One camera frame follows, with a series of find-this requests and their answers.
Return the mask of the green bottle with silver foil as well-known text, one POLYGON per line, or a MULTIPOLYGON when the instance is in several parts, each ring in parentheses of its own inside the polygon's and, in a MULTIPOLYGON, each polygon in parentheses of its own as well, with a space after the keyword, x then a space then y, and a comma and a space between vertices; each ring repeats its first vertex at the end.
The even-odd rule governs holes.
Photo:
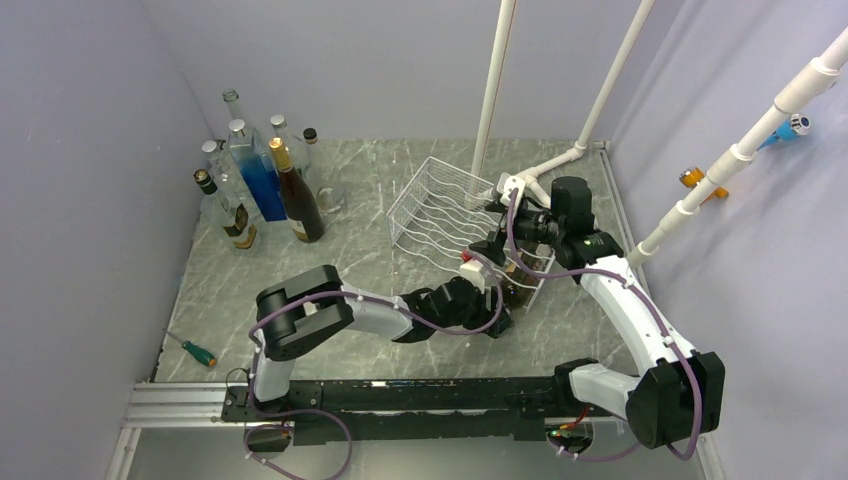
POLYGON ((527 307, 538 292, 541 283, 541 278, 529 275, 513 260, 508 260, 499 280, 505 305, 510 310, 527 307))

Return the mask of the green handled screwdriver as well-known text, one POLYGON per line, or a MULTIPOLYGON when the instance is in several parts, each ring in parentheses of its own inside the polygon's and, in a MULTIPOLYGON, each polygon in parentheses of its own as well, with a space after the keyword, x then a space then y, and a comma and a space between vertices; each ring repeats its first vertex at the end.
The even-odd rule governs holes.
POLYGON ((197 361, 201 365, 208 368, 213 368, 217 365, 216 356, 209 350, 189 340, 184 340, 167 329, 164 329, 164 332, 168 337, 175 340, 184 351, 186 351, 195 361, 197 361))

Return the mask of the bottle with black cap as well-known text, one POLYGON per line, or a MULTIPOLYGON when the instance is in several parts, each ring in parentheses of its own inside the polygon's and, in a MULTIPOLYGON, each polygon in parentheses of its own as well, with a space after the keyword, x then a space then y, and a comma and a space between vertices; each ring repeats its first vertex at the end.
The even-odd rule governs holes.
POLYGON ((208 212, 212 216, 212 225, 224 244, 238 254, 258 252, 259 231, 243 202, 219 187, 206 169, 196 170, 193 178, 209 200, 208 212))

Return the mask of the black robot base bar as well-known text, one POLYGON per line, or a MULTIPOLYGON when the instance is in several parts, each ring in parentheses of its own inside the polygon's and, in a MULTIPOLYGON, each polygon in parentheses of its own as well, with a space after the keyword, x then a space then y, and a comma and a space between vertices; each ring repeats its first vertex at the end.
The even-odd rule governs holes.
POLYGON ((558 424, 593 411, 549 377, 294 380, 282 398, 256 405, 246 387, 226 387, 221 419, 286 423, 297 446, 346 438, 543 441, 558 424))

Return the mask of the blue plastic bottle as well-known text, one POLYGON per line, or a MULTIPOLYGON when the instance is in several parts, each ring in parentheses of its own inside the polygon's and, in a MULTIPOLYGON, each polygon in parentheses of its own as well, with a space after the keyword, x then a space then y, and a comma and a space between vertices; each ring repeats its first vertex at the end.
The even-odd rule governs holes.
POLYGON ((262 217, 266 222, 287 220, 276 169, 256 130, 242 119, 231 120, 228 127, 230 154, 262 217))

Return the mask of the white pvc pipe frame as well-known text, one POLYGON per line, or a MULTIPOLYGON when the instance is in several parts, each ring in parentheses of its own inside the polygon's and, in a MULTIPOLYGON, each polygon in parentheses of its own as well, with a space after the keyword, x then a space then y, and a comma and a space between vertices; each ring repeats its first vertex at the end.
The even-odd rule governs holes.
MULTIPOLYGON (((590 139, 613 138, 681 6, 653 3, 590 139)), ((639 7, 637 1, 515 2, 490 139, 576 139, 639 7)))

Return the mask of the dark bottle with gold foil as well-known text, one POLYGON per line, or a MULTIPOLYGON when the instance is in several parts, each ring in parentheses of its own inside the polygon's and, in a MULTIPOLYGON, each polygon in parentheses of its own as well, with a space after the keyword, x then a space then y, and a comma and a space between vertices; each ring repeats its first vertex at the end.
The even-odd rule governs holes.
POLYGON ((273 137, 269 141, 269 150, 277 170, 290 228, 295 237, 302 242, 318 241, 325 230, 311 190, 294 167, 286 144, 281 138, 273 137))

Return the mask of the orange wall fixture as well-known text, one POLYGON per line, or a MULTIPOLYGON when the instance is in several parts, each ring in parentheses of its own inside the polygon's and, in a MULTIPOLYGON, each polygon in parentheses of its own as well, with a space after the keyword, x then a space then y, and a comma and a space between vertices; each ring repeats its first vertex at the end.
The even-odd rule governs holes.
MULTIPOLYGON (((697 185, 705 178, 704 172, 698 167, 690 167, 684 170, 679 175, 680 182, 688 189, 694 190, 697 185)), ((701 205, 713 200, 713 199, 725 199, 729 196, 729 191, 723 187, 717 187, 713 190, 713 192, 707 196, 702 202, 701 205)))

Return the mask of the tall clear glass bottle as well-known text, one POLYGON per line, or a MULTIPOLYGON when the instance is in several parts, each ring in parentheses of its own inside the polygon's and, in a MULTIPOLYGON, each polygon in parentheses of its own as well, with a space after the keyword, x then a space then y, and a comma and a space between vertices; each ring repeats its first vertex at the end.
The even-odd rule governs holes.
POLYGON ((244 123, 244 127, 247 127, 248 119, 244 109, 242 108, 242 104, 240 103, 240 96, 238 92, 233 88, 225 89, 222 92, 222 98, 227 106, 231 119, 241 120, 244 123))

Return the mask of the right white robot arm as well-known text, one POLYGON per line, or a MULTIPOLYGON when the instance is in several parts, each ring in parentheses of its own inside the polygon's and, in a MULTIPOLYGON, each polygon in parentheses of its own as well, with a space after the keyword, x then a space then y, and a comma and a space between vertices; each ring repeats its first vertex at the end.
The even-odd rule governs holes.
POLYGON ((612 322, 638 373, 625 375, 588 358, 566 362, 552 376, 553 406, 564 415, 599 407, 625 420, 643 447, 691 458, 700 435, 719 423, 721 359, 699 352, 660 312, 618 243, 597 228, 586 180, 556 178, 545 203, 526 197, 525 187, 520 177, 502 176, 486 207, 501 219, 488 237, 469 245, 461 277, 483 290, 497 283, 488 267, 512 263, 532 278, 573 279, 612 322))

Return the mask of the clear bottle with silver cap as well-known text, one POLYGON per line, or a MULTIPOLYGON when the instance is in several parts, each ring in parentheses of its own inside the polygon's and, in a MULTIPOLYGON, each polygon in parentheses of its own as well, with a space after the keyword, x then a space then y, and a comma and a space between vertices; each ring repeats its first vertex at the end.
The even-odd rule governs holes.
POLYGON ((282 114, 273 115, 270 118, 270 124, 276 137, 281 138, 285 143, 294 167, 298 170, 301 177, 309 183, 312 164, 306 142, 288 126, 282 114))

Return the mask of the blue wall fixture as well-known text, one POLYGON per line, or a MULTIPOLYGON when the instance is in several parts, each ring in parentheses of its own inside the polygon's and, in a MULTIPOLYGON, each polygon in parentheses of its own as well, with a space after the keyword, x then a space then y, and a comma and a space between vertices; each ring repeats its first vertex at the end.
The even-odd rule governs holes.
POLYGON ((767 146, 778 142, 789 142, 797 138, 806 136, 811 130, 811 120, 808 116, 802 113, 794 113, 790 115, 781 125, 779 125, 769 137, 767 137, 757 148, 761 150, 767 146))

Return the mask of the clear bottle with orange label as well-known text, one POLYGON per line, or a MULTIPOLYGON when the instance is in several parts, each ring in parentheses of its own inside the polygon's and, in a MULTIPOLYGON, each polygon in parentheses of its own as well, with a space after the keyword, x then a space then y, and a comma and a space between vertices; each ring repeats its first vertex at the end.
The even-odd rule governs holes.
POLYGON ((340 179, 340 170, 324 153, 315 128, 306 128, 303 131, 303 138, 310 161, 309 172, 312 178, 310 188, 318 209, 322 215, 337 213, 346 202, 346 190, 340 179))

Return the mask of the white pvc pipe right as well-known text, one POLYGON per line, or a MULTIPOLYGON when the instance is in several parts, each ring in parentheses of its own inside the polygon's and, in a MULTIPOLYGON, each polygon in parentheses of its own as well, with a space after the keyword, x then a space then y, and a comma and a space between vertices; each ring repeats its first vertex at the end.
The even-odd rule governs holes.
POLYGON ((707 169, 704 178, 662 217, 658 226, 627 255, 633 268, 653 256, 662 242, 700 210, 700 205, 718 187, 745 169, 757 148, 792 114, 800 112, 815 97, 837 81, 847 62, 847 32, 842 31, 818 56, 812 58, 775 96, 772 105, 741 139, 707 169))

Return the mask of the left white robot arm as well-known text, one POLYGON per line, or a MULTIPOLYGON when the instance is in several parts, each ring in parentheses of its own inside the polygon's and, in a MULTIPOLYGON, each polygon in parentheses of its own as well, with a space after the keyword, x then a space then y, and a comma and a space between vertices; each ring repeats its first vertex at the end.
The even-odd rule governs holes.
POLYGON ((411 344, 434 333, 500 337, 512 324, 498 287, 476 286, 455 276, 436 288, 381 296, 343 281, 321 265, 260 292, 257 323, 248 333, 254 358, 248 375, 248 407, 264 420, 287 406, 298 358, 350 329, 411 344))

